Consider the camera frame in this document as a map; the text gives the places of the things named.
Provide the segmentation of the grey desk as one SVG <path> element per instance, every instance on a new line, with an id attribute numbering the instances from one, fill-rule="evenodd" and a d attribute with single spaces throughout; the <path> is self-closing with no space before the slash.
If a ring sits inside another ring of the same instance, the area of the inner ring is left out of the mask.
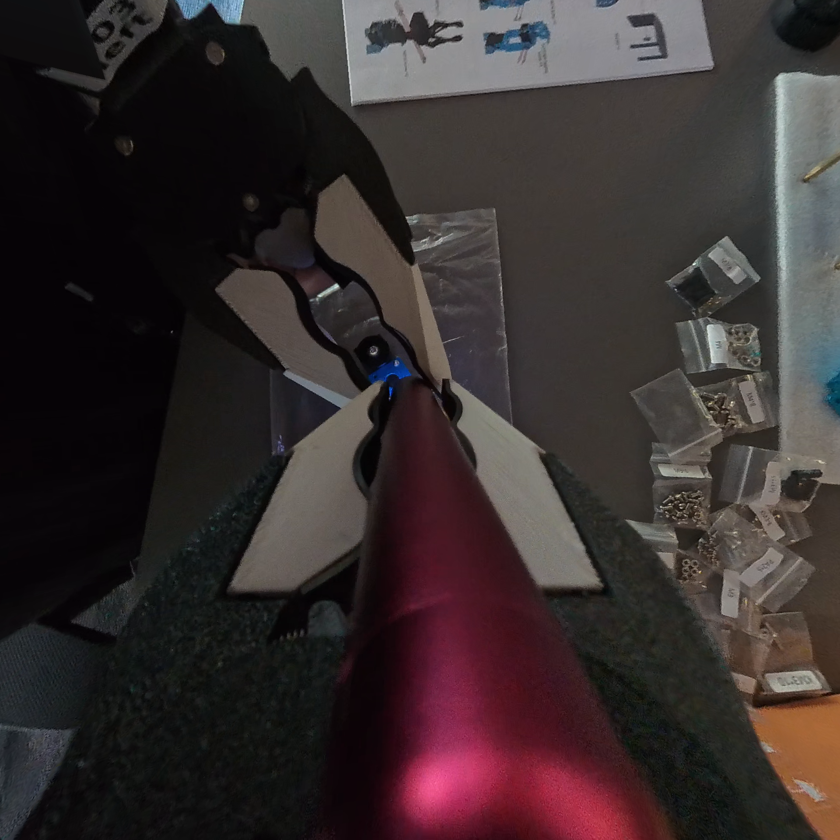
<path id="1" fill-rule="evenodd" d="M 512 419 L 619 517 L 649 518 L 650 429 L 630 391 L 681 362 L 668 278 L 722 236 L 761 282 L 726 307 L 775 365 L 772 82 L 838 73 L 782 44 L 770 2 L 704 2 L 712 71 L 353 108 L 409 214 L 494 207 Z M 350 105 L 341 2 L 246 2 L 284 72 Z M 272 449 L 269 373 L 187 318 L 139 561 L 143 583 Z M 838 487 L 822 488 L 791 603 L 838 690 Z"/>

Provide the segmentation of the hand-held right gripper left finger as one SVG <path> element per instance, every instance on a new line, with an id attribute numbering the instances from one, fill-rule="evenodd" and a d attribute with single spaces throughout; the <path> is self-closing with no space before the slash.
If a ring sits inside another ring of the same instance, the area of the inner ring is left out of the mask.
<path id="1" fill-rule="evenodd" d="M 354 476 L 372 430 L 371 385 L 291 451 L 231 580 L 232 595 L 288 595 L 362 541 L 368 500 Z"/>

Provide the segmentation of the red electric screwdriver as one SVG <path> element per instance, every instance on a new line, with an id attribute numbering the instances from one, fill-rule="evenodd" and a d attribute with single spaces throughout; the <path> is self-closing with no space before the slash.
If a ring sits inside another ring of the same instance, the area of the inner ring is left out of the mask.
<path id="1" fill-rule="evenodd" d="M 314 838 L 674 838 L 433 392 L 386 406 Z"/>

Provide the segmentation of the white foam sheet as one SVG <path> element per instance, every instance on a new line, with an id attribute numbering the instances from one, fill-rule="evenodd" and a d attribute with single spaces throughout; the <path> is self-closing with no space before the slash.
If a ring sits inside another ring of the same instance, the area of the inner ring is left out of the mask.
<path id="1" fill-rule="evenodd" d="M 839 148 L 839 79 L 784 73 L 773 83 L 780 445 L 828 464 L 838 483 L 838 416 L 823 384 L 839 368 L 839 164 L 802 175 Z"/>

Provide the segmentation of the person's black top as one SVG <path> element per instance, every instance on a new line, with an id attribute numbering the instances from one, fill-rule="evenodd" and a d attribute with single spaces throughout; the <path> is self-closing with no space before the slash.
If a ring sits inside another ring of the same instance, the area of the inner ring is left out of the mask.
<path id="1" fill-rule="evenodd" d="M 2 637 L 140 550 L 184 308 L 145 258 L 2 212 Z"/>

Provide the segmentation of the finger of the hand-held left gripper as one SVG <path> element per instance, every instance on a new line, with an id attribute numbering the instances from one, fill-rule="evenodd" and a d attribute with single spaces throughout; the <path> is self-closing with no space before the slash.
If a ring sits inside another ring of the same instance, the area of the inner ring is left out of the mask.
<path id="1" fill-rule="evenodd" d="M 284 375 L 338 407 L 360 392 L 341 358 L 316 341 L 298 310 L 296 281 L 272 270 L 236 268 L 216 294 L 280 363 Z"/>
<path id="2" fill-rule="evenodd" d="M 318 195 L 315 242 L 327 257 L 361 277 L 384 323 L 411 345 L 420 371 L 435 379 L 435 316 L 420 269 L 394 245 L 347 175 Z"/>

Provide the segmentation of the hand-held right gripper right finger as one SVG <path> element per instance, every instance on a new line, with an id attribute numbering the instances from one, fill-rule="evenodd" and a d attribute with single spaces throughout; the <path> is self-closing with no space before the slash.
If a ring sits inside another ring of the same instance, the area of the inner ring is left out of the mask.
<path id="1" fill-rule="evenodd" d="M 602 578 L 543 463 L 544 451 L 453 381 L 457 429 L 476 457 L 481 485 L 536 585 L 545 592 L 601 592 Z"/>

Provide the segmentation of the open instruction manual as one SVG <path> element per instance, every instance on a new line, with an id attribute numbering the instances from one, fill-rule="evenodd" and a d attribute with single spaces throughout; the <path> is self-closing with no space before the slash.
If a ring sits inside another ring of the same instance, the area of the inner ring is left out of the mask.
<path id="1" fill-rule="evenodd" d="M 343 1 L 354 106 L 714 67 L 701 1 Z"/>

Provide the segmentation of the pile of small screw bags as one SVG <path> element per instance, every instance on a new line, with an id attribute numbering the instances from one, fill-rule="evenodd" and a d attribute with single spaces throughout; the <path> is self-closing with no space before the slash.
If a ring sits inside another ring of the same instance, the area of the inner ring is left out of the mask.
<path id="1" fill-rule="evenodd" d="M 652 523 L 634 526 L 659 551 L 754 706 L 832 693 L 802 612 L 789 607 L 815 575 L 796 548 L 826 462 L 744 443 L 774 432 L 781 406 L 760 328 L 719 311 L 760 274 L 729 236 L 666 286 L 688 311 L 675 324 L 681 366 L 631 391 L 654 435 Z"/>

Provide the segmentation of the person's left hand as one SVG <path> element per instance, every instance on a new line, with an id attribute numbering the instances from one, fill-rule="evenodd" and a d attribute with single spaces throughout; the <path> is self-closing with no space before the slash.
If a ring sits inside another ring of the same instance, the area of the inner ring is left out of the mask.
<path id="1" fill-rule="evenodd" d="M 338 285 L 338 281 L 317 263 L 302 268 L 294 268 L 291 274 L 309 299 L 316 298 L 333 286 Z"/>

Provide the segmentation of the blue metal servo bracket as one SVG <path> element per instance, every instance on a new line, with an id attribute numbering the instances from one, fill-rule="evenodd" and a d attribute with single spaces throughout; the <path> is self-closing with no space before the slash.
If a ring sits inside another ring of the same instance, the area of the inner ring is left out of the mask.
<path id="1" fill-rule="evenodd" d="M 370 383 L 384 384 L 387 387 L 389 394 L 392 393 L 396 382 L 405 378 L 411 379 L 412 377 L 413 373 L 398 356 L 388 360 L 383 360 L 382 364 L 376 366 L 373 371 L 368 374 Z"/>

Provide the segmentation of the large clear plastic bag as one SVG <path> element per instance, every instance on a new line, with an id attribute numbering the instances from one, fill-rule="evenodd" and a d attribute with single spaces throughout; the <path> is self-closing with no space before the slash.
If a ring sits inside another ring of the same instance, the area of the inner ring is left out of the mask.
<path id="1" fill-rule="evenodd" d="M 508 338 L 497 215 L 493 208 L 407 217 L 416 264 L 457 383 L 512 424 Z M 346 350 L 379 334 L 400 361 L 404 351 L 381 327 L 356 284 L 333 285 L 310 300 L 318 325 Z M 339 408 L 279 371 L 269 375 L 271 450 L 281 455 Z"/>

